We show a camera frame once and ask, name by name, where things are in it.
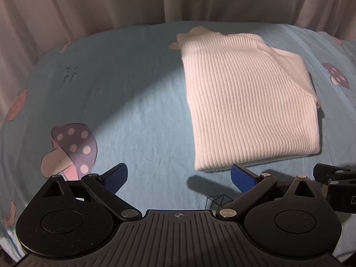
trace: curtain fold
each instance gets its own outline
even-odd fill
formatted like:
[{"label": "curtain fold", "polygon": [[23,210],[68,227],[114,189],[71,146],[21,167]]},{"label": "curtain fold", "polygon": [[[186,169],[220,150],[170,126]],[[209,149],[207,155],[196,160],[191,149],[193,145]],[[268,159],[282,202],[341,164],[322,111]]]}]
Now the curtain fold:
[{"label": "curtain fold", "polygon": [[356,40],[356,0],[0,0],[0,122],[45,52],[117,27],[181,20],[288,23]]}]

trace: light blue bedsheet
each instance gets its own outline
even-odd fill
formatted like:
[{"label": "light blue bedsheet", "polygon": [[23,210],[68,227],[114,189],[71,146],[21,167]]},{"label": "light blue bedsheet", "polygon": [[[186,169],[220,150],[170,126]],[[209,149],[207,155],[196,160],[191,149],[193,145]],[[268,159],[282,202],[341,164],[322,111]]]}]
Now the light blue bedsheet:
[{"label": "light blue bedsheet", "polygon": [[[23,102],[17,100],[17,109],[1,128],[1,218],[8,216],[12,201],[17,220],[46,181],[40,165],[42,157],[56,148],[52,138],[65,140],[73,132],[68,128],[78,132],[77,125],[63,127],[62,138],[55,131],[51,136],[52,129],[76,123],[85,125],[94,135],[97,150],[92,147],[90,151],[97,151],[97,156],[93,166],[77,157],[74,171],[102,174],[120,162],[126,163],[129,178],[118,195],[143,214],[148,208],[216,210],[221,200],[224,203],[237,198],[240,192],[231,183],[229,172],[194,170],[183,65],[180,52],[168,48],[178,33],[194,26],[223,34],[258,34],[271,47],[301,55],[311,74],[321,100],[321,153],[250,170],[257,174],[268,170],[279,179],[292,180],[298,174],[312,178],[316,163],[355,166],[356,42],[340,45],[327,34],[262,23],[133,26],[79,39],[62,53],[61,48],[47,53],[33,67],[20,91]],[[341,85],[332,83],[323,63],[343,73],[343,80],[336,77]],[[74,152],[83,150],[83,145],[76,147]],[[356,219],[345,214],[340,218],[343,233],[334,254],[343,260],[356,250]],[[0,244],[19,259],[23,253],[15,225],[9,224],[11,219],[0,222]]]}]

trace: polka dot mushroom cap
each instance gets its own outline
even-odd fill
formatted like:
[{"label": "polka dot mushroom cap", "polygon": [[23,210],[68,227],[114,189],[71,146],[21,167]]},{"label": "polka dot mushroom cap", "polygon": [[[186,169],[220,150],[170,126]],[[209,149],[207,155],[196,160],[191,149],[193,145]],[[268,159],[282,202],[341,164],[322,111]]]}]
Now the polka dot mushroom cap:
[{"label": "polka dot mushroom cap", "polygon": [[54,127],[52,139],[73,162],[78,179],[91,172],[97,158],[97,143],[90,129],[81,123]]},{"label": "polka dot mushroom cap", "polygon": [[45,178],[63,172],[68,180],[80,180],[91,172],[97,158],[97,142],[86,125],[55,126],[51,136],[54,150],[42,157],[40,166]]},{"label": "polka dot mushroom cap", "polygon": [[331,81],[333,84],[350,88],[350,85],[348,84],[348,79],[339,69],[337,69],[334,65],[330,63],[323,63],[323,66],[331,75]]}]

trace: pink mushroom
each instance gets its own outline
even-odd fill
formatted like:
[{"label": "pink mushroom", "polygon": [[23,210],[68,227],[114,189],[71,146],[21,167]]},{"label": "pink mushroom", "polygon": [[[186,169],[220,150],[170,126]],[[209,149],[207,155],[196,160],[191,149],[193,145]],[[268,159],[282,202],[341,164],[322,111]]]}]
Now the pink mushroom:
[{"label": "pink mushroom", "polygon": [[79,180],[91,172],[97,158],[97,143],[90,129],[73,123],[51,131],[54,150],[42,158],[45,178],[63,172],[68,180]]},{"label": "pink mushroom", "polygon": [[334,65],[330,63],[323,63],[323,66],[330,73],[331,81],[333,84],[350,88],[350,85],[348,84],[348,79],[339,69],[337,69]]},{"label": "pink mushroom", "polygon": [[178,42],[177,42],[177,41],[172,42],[172,43],[170,44],[170,49],[171,49],[171,50],[180,50],[179,45],[178,45]]},{"label": "pink mushroom", "polygon": [[10,210],[8,212],[8,217],[3,219],[5,227],[11,227],[15,224],[15,214],[16,214],[16,206],[13,201],[10,201]]},{"label": "pink mushroom", "polygon": [[13,121],[15,117],[20,113],[24,107],[24,103],[27,97],[27,89],[25,88],[20,95],[16,95],[14,104],[11,106],[8,112],[8,121]]}]

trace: folded sweater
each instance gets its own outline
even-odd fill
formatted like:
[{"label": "folded sweater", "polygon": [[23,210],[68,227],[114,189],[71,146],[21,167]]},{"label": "folded sweater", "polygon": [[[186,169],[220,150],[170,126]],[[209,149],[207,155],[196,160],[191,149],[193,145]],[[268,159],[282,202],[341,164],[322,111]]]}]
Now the folded sweater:
[{"label": "folded sweater", "polygon": [[318,153],[318,97],[302,57],[255,34],[177,35],[196,170]]}]

